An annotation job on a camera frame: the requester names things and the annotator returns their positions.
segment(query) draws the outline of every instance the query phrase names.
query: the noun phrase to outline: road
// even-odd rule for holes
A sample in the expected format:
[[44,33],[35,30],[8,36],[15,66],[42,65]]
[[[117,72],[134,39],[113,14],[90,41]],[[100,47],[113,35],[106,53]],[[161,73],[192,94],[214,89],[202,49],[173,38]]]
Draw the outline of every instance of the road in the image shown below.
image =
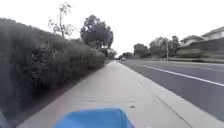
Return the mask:
[[224,65],[141,60],[121,63],[224,121]]

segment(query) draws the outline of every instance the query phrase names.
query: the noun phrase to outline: shrub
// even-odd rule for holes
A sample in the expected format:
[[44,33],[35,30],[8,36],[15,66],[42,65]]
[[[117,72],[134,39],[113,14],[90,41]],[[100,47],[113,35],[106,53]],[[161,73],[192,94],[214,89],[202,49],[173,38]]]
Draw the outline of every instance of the shrub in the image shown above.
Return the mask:
[[[68,41],[12,20],[0,19],[0,45],[0,55],[5,55],[9,64],[5,69],[9,75],[5,77],[12,83],[1,84],[1,88],[8,87],[7,92],[0,91],[0,107],[6,116],[15,116],[12,109],[24,108],[104,64],[102,53],[78,40]],[[10,107],[11,102],[19,106]]]

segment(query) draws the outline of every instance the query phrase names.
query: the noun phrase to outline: sky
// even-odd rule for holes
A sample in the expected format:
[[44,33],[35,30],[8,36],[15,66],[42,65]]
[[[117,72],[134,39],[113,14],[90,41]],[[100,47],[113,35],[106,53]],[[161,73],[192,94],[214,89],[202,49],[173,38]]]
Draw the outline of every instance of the sky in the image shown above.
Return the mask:
[[[224,26],[223,0],[1,0],[0,17],[52,31],[48,20],[64,2],[72,5],[64,21],[78,29],[91,14],[105,21],[118,54],[133,52],[137,43],[149,46],[156,37],[182,39]],[[74,31],[72,38],[79,36]]]

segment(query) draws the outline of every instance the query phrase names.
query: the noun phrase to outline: hedge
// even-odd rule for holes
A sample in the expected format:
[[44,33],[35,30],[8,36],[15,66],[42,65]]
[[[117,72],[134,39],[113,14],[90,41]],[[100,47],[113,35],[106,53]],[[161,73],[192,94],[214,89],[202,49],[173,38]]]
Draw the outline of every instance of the hedge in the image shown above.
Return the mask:
[[78,40],[0,19],[0,107],[13,117],[50,91],[98,69],[104,55]]

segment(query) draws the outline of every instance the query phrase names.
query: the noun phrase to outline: sidewalk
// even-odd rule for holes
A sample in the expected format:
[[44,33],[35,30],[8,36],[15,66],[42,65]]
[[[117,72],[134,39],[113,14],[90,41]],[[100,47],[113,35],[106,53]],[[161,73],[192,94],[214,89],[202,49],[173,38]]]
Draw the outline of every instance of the sidewalk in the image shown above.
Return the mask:
[[113,61],[18,128],[52,128],[69,112],[116,107],[136,128],[221,128],[224,124],[174,93]]

